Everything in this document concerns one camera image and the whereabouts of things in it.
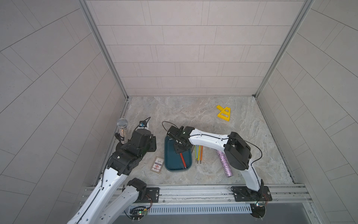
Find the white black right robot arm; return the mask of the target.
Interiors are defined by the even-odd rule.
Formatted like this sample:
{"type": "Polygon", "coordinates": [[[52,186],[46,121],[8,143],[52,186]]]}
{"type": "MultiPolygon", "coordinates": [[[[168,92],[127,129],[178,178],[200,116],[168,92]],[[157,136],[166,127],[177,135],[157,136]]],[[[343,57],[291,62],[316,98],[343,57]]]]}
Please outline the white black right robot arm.
{"type": "Polygon", "coordinates": [[[253,166],[254,161],[249,143],[242,139],[238,133],[231,132],[229,135],[221,135],[207,133],[193,127],[171,126],[167,135],[174,140],[174,150],[177,154],[196,145],[224,153],[229,165],[240,171],[248,192],[261,193],[263,191],[264,183],[253,166]]]}

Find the small clear card packet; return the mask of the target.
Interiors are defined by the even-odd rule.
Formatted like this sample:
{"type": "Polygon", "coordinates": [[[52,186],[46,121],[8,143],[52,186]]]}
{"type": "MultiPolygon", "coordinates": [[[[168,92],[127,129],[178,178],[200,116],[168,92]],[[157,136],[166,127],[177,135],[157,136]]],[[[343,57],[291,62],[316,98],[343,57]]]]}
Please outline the small clear card packet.
{"type": "Polygon", "coordinates": [[[159,174],[162,171],[163,166],[164,166],[164,158],[157,156],[154,160],[154,163],[153,163],[150,171],[159,174]]]}

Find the aluminium front rail frame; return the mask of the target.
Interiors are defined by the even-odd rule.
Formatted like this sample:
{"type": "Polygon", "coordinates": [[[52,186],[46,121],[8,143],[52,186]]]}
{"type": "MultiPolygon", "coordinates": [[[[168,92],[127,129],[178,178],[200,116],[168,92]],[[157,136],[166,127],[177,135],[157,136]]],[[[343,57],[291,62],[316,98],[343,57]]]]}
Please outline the aluminium front rail frame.
{"type": "MultiPolygon", "coordinates": [[[[152,185],[146,188],[160,188],[157,203],[133,203],[121,215],[129,217],[130,209],[137,206],[149,207],[149,215],[209,215],[209,214],[251,214],[250,204],[270,205],[300,204],[298,212],[308,216],[311,223],[320,224],[321,220],[304,184],[270,184],[272,201],[236,202],[231,191],[232,185],[152,185]]],[[[95,188],[85,190],[81,207],[95,188]]],[[[120,186],[110,199],[113,202],[125,189],[120,186]]]]}

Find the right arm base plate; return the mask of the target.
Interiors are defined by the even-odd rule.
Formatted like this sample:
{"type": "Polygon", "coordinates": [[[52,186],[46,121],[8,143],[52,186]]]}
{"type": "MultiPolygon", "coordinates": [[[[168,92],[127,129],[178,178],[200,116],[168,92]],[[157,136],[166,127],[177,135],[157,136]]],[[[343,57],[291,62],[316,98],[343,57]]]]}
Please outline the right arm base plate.
{"type": "Polygon", "coordinates": [[[270,202],[272,196],[268,186],[263,186],[259,191],[253,191],[247,187],[232,186],[231,191],[234,194],[236,202],[270,202]]]}

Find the green circuit board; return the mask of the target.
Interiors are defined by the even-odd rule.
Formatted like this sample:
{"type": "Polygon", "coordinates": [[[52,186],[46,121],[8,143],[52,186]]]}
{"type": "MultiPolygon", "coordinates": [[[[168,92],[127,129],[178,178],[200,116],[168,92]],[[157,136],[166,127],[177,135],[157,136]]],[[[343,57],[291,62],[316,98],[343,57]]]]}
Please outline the green circuit board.
{"type": "Polygon", "coordinates": [[[251,216],[258,219],[263,219],[266,214],[266,208],[264,205],[250,204],[251,216]]]}
{"type": "Polygon", "coordinates": [[[149,212],[149,207],[137,206],[130,209],[129,217],[134,220],[141,220],[149,212]]]}

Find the left green circuit board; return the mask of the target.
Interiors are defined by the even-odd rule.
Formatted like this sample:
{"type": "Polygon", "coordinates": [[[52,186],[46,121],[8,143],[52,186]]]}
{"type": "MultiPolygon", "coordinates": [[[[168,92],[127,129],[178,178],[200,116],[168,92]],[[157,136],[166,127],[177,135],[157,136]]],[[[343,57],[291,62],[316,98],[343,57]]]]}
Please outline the left green circuit board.
{"type": "Polygon", "coordinates": [[[129,217],[134,220],[141,220],[149,212],[149,207],[137,206],[130,209],[129,217]]]}

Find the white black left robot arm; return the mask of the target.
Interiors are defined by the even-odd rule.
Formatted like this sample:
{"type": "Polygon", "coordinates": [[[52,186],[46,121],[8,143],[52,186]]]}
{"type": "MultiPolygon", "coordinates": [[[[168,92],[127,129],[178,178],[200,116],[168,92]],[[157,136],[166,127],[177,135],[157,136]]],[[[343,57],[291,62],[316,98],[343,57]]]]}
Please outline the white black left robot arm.
{"type": "Polygon", "coordinates": [[[103,177],[69,223],[112,224],[131,204],[142,201],[146,197],[147,185],[138,178],[129,181],[113,202],[110,199],[145,154],[154,151],[156,138],[147,128],[133,131],[132,138],[111,155],[103,177]]]}

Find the red-handled hex key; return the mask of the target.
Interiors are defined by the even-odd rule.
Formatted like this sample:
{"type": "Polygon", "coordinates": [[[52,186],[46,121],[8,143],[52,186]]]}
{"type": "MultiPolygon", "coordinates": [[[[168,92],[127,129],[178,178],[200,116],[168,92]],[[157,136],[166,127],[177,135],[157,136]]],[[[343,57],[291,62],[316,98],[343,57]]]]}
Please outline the red-handled hex key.
{"type": "Polygon", "coordinates": [[[186,162],[185,162],[185,159],[184,159],[184,156],[182,153],[180,153],[180,157],[181,157],[181,161],[183,163],[184,169],[187,169],[186,162]]]}

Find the teal plastic storage box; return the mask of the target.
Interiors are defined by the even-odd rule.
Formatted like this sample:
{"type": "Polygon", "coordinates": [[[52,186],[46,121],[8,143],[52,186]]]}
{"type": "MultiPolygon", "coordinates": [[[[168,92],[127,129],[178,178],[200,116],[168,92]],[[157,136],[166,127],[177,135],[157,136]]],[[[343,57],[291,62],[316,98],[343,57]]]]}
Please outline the teal plastic storage box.
{"type": "Polygon", "coordinates": [[[180,154],[176,154],[174,150],[174,140],[169,136],[165,137],[165,167],[170,172],[182,172],[191,168],[193,160],[191,150],[186,151],[183,154],[187,169],[184,169],[183,163],[181,161],[180,154]]]}

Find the purple glitter microphone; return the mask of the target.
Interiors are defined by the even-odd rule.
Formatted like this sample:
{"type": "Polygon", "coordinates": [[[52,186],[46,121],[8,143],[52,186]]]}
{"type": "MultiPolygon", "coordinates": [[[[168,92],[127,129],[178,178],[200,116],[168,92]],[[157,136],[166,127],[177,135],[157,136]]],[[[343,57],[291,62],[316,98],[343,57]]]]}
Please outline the purple glitter microphone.
{"type": "Polygon", "coordinates": [[[230,165],[229,165],[229,162],[227,160],[227,157],[226,157],[225,153],[221,152],[221,151],[216,151],[216,152],[217,152],[218,157],[219,157],[219,159],[221,161],[221,164],[222,164],[222,167],[224,169],[224,172],[225,172],[226,176],[228,178],[232,177],[233,172],[232,172],[232,170],[230,168],[230,165]]]}

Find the orange-handled hex key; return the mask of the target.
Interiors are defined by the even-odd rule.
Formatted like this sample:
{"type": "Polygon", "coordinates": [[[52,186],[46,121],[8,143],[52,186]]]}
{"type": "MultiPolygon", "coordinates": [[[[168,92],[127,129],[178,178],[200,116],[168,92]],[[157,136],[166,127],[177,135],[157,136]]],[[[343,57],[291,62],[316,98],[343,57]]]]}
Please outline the orange-handled hex key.
{"type": "Polygon", "coordinates": [[[202,163],[202,158],[203,158],[203,146],[200,146],[199,148],[199,163],[202,163]]]}

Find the right green circuit board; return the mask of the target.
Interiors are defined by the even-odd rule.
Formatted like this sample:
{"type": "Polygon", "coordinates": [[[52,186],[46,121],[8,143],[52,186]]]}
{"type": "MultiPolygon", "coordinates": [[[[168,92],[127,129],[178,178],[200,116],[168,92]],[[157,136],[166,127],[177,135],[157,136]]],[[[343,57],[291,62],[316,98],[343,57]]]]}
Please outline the right green circuit board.
{"type": "Polygon", "coordinates": [[[251,216],[258,219],[263,219],[266,214],[266,208],[264,205],[250,204],[251,216]]]}

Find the yellow-handled hex key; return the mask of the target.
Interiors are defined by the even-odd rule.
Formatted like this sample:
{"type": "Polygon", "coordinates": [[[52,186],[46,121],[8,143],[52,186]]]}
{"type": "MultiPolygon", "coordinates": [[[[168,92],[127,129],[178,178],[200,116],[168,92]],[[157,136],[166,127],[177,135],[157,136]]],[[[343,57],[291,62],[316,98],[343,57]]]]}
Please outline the yellow-handled hex key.
{"type": "Polygon", "coordinates": [[[200,146],[200,145],[197,145],[197,146],[196,146],[196,150],[197,150],[197,153],[196,153],[196,161],[197,161],[197,163],[199,164],[199,163],[200,163],[201,146],[200,146]]]}

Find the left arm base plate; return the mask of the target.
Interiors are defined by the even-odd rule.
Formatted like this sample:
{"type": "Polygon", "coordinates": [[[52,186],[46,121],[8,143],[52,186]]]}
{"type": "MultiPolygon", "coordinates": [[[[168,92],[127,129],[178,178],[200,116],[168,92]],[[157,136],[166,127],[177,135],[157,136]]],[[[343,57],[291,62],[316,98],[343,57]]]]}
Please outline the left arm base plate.
{"type": "Polygon", "coordinates": [[[143,199],[138,199],[135,203],[157,203],[159,198],[160,188],[146,188],[146,193],[143,199]]]}

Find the yellow plastic triangle tool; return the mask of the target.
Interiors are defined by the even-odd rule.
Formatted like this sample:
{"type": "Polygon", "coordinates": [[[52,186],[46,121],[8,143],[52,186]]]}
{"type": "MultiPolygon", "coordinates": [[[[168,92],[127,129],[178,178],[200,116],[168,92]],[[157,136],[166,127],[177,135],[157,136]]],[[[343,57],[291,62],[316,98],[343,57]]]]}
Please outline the yellow plastic triangle tool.
{"type": "Polygon", "coordinates": [[[218,118],[223,119],[225,121],[230,121],[231,108],[223,108],[220,105],[218,105],[216,108],[220,111],[217,115],[218,118]]]}

